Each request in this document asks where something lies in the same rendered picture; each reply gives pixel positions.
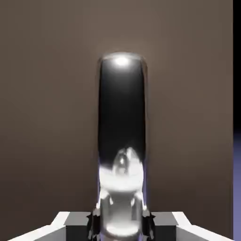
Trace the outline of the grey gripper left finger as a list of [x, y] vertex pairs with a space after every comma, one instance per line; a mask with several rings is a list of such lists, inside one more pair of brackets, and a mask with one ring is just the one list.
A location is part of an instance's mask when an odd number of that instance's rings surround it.
[[7, 241], [92, 241], [90, 212], [59, 212], [49, 225]]

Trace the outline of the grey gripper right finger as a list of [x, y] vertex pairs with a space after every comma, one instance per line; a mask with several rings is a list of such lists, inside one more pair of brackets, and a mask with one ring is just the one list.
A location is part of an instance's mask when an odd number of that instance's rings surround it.
[[151, 241], [234, 241], [191, 224], [184, 212], [152, 212]]

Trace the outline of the shiny dark metal handle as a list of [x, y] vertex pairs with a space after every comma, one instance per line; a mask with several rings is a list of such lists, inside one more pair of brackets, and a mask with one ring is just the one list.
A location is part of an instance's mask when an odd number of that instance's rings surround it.
[[146, 74], [142, 56], [103, 55], [98, 67], [98, 199], [88, 241], [151, 241], [146, 203]]

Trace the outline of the brown cabinet door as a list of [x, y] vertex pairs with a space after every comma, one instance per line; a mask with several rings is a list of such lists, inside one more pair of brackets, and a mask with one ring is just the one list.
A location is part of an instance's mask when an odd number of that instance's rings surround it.
[[148, 206], [233, 236], [233, 0], [0, 0], [0, 241], [96, 203], [98, 58], [148, 65]]

